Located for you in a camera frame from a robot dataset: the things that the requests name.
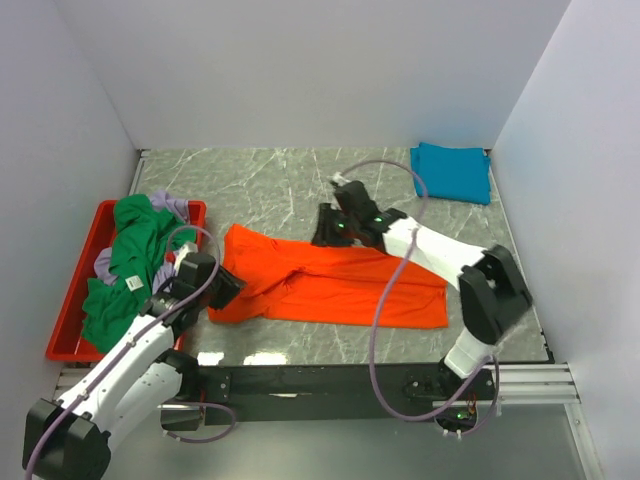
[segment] orange cloth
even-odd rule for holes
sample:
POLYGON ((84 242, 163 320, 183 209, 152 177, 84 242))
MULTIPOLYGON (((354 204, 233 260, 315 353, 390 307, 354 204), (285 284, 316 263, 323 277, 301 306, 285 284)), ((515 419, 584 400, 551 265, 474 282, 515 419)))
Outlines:
MULTIPOLYGON (((232 225, 225 236, 223 265, 247 282, 214 322, 267 318, 371 325, 385 284, 400 263, 373 248, 314 247, 276 240, 232 225)), ((383 327, 447 326, 446 282, 410 263, 382 311, 383 327)))

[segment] red plastic bin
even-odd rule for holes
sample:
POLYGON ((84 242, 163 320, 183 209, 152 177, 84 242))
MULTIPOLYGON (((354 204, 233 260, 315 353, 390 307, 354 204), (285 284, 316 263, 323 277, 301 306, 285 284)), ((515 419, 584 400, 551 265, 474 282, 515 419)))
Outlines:
MULTIPOLYGON (((87 280, 95 277, 93 264, 98 254, 113 244, 116 226, 113 209, 117 200, 106 200, 98 206, 80 260, 71 279, 67 296, 58 315, 58 321, 49 340, 47 358, 57 362, 99 362, 104 357, 93 345, 82 338, 83 320, 86 314, 82 304, 89 294, 87 280)), ((204 227, 207 206, 204 202, 189 202, 189 218, 192 225, 204 227)), ((196 235, 198 246, 202 244, 202 233, 196 235)), ((184 335, 178 339, 176 350, 182 349, 184 335)))

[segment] laundry pile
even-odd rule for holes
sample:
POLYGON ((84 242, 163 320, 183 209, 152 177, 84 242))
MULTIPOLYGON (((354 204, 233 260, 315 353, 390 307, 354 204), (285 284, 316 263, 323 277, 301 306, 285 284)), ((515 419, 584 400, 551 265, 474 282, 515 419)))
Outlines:
MULTIPOLYGON (((147 197, 131 195, 116 203, 117 236, 94 263, 96 278, 88 280, 89 295, 82 305, 87 314, 82 336, 106 353, 122 338, 142 304, 173 276, 165 260, 169 235, 189 223, 188 201, 160 190, 147 197)), ((178 232, 171 250, 194 242, 193 230, 178 232)))

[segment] gray marble surface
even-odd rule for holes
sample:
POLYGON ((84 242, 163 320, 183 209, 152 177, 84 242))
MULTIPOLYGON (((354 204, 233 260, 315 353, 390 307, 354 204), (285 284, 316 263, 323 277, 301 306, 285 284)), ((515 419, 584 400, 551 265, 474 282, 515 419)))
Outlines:
MULTIPOLYGON (((242 224, 269 236, 310 240, 317 206, 330 201, 329 175, 366 159, 408 165, 406 148, 204 149, 144 152, 137 191, 167 189, 176 197, 207 204, 207 228, 220 243, 229 226, 242 224)), ((409 175, 387 165, 362 167, 361 180, 381 208, 414 214, 418 202, 409 175)), ((500 196, 492 183, 489 206, 430 199, 423 224, 460 241, 512 251, 500 196)), ((378 362, 438 361, 462 329, 460 300, 448 291, 449 327, 380 330, 378 362)), ((203 364, 342 364, 367 361, 367 327, 255 318, 238 325, 212 324, 206 315, 189 336, 186 350, 203 364)), ((502 342, 503 361, 546 361, 544 338, 530 311, 502 342)))

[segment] white tag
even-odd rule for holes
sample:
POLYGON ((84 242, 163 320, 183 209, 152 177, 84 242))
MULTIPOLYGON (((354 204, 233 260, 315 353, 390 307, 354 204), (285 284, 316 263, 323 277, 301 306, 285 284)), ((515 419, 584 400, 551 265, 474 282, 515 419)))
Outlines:
POLYGON ((142 280, 140 280, 140 277, 137 275, 134 275, 133 277, 125 278, 124 281, 127 282, 127 287, 129 287, 129 291, 131 292, 144 287, 144 283, 142 283, 142 280))

